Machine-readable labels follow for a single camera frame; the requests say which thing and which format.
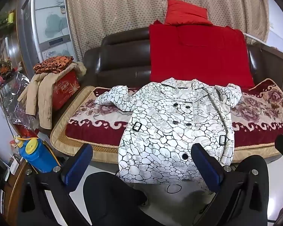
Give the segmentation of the white black-patterned coat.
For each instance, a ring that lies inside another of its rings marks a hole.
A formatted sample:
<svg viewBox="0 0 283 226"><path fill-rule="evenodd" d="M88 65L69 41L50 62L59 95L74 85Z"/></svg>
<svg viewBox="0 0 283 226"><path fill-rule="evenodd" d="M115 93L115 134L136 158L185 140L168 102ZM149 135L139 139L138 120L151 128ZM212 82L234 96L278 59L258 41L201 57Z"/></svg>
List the white black-patterned coat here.
<svg viewBox="0 0 283 226"><path fill-rule="evenodd" d="M173 78L148 83L134 94L127 86L101 94L97 104L131 113L118 147L118 177L126 183L201 183L191 157L194 144L222 166L231 164L231 109L241 97L241 88L234 84L210 86Z"/></svg>

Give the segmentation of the floral red beige sofa cover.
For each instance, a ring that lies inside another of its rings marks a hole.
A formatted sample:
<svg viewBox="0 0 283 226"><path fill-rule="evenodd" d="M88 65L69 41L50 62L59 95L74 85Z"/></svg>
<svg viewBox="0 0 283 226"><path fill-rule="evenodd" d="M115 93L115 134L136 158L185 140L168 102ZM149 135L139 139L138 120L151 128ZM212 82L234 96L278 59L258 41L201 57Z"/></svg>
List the floral red beige sofa cover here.
<svg viewBox="0 0 283 226"><path fill-rule="evenodd" d="M103 87L85 87L72 101L50 134L52 146L74 156L83 143L93 147L93 161L116 164L118 144L130 113L114 106L96 105ZM283 134L283 92L271 79L265 79L242 93L231 110L235 131L233 163L251 155L275 158L280 155L274 141Z"/></svg>

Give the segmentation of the blue yellow-lid bottle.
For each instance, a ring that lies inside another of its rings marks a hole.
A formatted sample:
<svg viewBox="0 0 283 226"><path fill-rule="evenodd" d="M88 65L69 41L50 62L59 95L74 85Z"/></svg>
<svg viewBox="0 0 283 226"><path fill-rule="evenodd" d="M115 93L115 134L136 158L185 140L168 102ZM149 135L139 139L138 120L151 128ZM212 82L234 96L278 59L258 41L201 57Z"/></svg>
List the blue yellow-lid bottle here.
<svg viewBox="0 0 283 226"><path fill-rule="evenodd" d="M37 137L14 137L19 154L31 166L41 173L51 172L56 166L61 166L52 150Z"/></svg>

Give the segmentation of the person's black trouser legs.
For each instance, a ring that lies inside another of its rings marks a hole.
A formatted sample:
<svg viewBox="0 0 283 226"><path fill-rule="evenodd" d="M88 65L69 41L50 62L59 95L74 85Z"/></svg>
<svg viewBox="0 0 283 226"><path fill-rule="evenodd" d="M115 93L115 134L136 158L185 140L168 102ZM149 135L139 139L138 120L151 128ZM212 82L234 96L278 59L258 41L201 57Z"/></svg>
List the person's black trouser legs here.
<svg viewBox="0 0 283 226"><path fill-rule="evenodd" d="M92 225L161 224L140 209L147 201L146 195L113 174L90 174L83 194ZM265 160L259 155L247 157L228 173L196 225L267 225L268 197Z"/></svg>

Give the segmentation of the wooden side table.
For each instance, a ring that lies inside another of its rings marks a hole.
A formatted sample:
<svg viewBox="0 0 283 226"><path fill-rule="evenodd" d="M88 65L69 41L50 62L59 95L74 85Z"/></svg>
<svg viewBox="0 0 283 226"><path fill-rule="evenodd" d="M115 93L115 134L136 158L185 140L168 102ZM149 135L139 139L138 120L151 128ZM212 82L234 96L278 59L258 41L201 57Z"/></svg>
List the wooden side table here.
<svg viewBox="0 0 283 226"><path fill-rule="evenodd" d="M3 218L1 225L17 225L19 201L22 185L25 179L25 171L31 166L24 160L18 167L15 175L10 175L3 182L0 190L0 215Z"/></svg>

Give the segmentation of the red gift box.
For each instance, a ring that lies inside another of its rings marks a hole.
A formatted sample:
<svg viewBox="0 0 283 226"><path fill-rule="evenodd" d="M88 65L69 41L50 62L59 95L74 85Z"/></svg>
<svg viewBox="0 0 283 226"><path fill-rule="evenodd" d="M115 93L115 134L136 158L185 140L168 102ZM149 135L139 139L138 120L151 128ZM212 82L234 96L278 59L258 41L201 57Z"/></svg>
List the red gift box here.
<svg viewBox="0 0 283 226"><path fill-rule="evenodd" d="M52 108L57 111L80 89L77 75L71 70L54 84Z"/></svg>

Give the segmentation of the beige padded jacket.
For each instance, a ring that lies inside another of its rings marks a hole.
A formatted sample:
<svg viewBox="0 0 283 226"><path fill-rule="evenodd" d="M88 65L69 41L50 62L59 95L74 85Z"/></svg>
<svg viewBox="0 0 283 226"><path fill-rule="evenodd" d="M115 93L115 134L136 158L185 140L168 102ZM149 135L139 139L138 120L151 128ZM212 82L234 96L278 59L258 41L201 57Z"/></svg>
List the beige padded jacket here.
<svg viewBox="0 0 283 226"><path fill-rule="evenodd" d="M52 129L54 84L71 71L74 71L76 76L81 77L86 74L87 69L82 62L72 62L60 73L35 74L18 97L17 101L25 105L27 115L39 115L39 126L41 128Z"/></svg>

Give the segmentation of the silver foil wrapped bundle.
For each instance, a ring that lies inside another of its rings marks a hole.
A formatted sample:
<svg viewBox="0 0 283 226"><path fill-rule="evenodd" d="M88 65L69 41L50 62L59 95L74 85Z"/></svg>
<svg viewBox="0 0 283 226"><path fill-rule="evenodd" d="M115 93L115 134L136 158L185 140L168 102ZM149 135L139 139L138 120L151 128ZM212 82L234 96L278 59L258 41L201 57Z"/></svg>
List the silver foil wrapped bundle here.
<svg viewBox="0 0 283 226"><path fill-rule="evenodd" d="M25 106L18 97L29 84L29 79L22 73L13 75L0 89L0 97L3 109L11 124L17 124L27 130L33 131L36 118L25 113Z"/></svg>

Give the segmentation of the orange black patterned cloth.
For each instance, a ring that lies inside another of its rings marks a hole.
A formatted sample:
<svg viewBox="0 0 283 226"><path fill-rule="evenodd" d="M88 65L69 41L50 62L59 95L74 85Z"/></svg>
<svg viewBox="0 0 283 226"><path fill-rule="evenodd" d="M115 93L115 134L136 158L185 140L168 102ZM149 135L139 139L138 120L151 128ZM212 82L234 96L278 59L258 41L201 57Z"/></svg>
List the orange black patterned cloth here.
<svg viewBox="0 0 283 226"><path fill-rule="evenodd" d="M60 73L73 61L72 56L56 56L34 66L35 74Z"/></svg>

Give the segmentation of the red folded blanket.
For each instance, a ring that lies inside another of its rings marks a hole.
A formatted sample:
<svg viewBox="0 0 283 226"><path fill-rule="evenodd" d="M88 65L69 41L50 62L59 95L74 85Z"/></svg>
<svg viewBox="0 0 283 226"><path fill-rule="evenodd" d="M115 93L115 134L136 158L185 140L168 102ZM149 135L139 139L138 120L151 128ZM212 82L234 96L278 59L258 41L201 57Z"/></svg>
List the red folded blanket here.
<svg viewBox="0 0 283 226"><path fill-rule="evenodd" d="M152 82L197 79L214 86L254 86L246 41L231 27L189 24L149 26Z"/></svg>

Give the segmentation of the dark brown leather sofa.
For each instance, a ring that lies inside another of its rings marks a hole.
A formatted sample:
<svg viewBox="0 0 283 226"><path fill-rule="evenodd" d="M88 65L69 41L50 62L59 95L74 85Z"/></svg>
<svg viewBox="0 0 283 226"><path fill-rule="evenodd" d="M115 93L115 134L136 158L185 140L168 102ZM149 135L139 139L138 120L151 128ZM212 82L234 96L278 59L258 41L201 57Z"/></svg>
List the dark brown leather sofa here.
<svg viewBox="0 0 283 226"><path fill-rule="evenodd" d="M85 52L83 63L87 73L80 83L84 87L142 87L148 84L151 72L148 27L104 37L100 47Z"/></svg>

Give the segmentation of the flower decoration on shelf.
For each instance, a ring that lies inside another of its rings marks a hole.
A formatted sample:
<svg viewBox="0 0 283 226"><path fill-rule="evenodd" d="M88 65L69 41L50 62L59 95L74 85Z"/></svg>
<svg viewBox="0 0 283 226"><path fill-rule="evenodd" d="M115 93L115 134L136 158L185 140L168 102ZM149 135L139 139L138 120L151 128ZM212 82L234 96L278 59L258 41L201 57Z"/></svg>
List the flower decoration on shelf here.
<svg viewBox="0 0 283 226"><path fill-rule="evenodd" d="M0 86L10 79L15 74L15 69L12 66L10 57L6 60L0 58Z"/></svg>

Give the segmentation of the silver glass-door refrigerator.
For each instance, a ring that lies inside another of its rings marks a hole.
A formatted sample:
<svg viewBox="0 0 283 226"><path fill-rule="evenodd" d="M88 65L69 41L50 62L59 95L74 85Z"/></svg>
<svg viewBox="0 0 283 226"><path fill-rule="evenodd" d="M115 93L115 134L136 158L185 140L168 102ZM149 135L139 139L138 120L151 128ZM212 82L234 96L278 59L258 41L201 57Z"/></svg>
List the silver glass-door refrigerator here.
<svg viewBox="0 0 283 226"><path fill-rule="evenodd" d="M56 56L78 60L67 0L25 0L20 10L20 44L29 78L34 66Z"/></svg>

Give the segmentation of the red pillow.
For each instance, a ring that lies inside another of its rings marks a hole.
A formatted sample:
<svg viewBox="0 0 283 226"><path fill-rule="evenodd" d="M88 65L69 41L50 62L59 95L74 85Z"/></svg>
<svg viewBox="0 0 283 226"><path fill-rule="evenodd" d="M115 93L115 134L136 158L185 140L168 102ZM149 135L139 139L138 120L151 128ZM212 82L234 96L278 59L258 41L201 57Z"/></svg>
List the red pillow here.
<svg viewBox="0 0 283 226"><path fill-rule="evenodd" d="M212 25L208 20L206 8L181 0L168 0L165 24L173 26L184 24Z"/></svg>

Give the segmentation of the beige dotted curtain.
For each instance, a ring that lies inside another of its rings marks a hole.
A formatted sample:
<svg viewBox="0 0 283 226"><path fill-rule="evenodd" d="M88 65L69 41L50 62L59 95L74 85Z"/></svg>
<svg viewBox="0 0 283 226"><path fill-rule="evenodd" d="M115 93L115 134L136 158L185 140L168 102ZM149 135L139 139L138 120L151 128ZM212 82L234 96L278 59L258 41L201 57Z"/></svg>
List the beige dotted curtain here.
<svg viewBox="0 0 283 226"><path fill-rule="evenodd" d="M206 8L217 26L230 26L266 41L268 0L181 0ZM164 21L167 0L67 0L70 29L79 59L110 34Z"/></svg>

